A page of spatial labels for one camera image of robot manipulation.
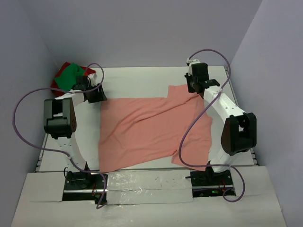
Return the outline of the pink t-shirt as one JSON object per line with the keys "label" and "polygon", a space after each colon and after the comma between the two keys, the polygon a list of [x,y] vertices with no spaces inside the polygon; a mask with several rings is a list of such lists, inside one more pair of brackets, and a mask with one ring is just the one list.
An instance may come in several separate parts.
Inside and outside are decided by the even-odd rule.
{"label": "pink t-shirt", "polygon": [[101,103],[99,168],[111,172],[171,157],[176,165],[203,171],[212,144],[212,118],[203,99],[186,85],[166,97],[115,98]]}

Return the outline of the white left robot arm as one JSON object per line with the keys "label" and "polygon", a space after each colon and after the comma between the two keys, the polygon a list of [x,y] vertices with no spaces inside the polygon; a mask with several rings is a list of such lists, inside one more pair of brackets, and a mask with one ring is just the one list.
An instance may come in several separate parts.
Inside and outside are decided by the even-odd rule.
{"label": "white left robot arm", "polygon": [[107,100],[97,77],[95,73],[78,76],[70,91],[60,97],[44,100],[44,130],[59,145],[57,152],[65,155],[68,172],[81,172],[76,176],[75,182],[84,189],[92,185],[93,177],[87,173],[88,164],[80,153],[75,138],[75,107],[84,102],[91,104]]}

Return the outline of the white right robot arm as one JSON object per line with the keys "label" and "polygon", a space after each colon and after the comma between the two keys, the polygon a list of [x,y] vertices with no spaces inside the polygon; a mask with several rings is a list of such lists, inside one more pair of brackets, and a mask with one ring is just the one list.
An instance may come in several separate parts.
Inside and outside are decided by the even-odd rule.
{"label": "white right robot arm", "polygon": [[211,170],[206,172],[206,181],[216,185],[222,173],[229,169],[240,153],[248,152],[257,143],[257,119],[255,114],[246,113],[225,93],[215,79],[210,79],[208,65],[199,60],[188,60],[185,74],[190,93],[197,93],[206,100],[224,122],[221,148],[209,162]]}

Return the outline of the silver tape patch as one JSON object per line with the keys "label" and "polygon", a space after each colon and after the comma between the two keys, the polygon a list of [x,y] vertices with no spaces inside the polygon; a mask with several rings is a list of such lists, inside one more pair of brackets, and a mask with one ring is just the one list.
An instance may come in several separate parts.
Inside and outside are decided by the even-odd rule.
{"label": "silver tape patch", "polygon": [[188,203],[193,201],[189,170],[110,172],[109,205]]}

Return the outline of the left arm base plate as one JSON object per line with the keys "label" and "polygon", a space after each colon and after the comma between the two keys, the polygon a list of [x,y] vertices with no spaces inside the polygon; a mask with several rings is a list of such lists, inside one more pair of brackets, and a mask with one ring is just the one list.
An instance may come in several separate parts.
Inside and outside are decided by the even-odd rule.
{"label": "left arm base plate", "polygon": [[100,174],[67,171],[65,177],[62,201],[93,201],[96,205],[104,190],[105,180]]}

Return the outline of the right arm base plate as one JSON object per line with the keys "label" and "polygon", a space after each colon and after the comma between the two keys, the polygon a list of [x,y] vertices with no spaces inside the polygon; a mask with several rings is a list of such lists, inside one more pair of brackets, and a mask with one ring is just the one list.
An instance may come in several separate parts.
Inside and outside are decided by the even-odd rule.
{"label": "right arm base plate", "polygon": [[186,179],[191,181],[194,198],[234,196],[233,182],[229,170],[215,173],[211,167],[205,171],[191,171]]}

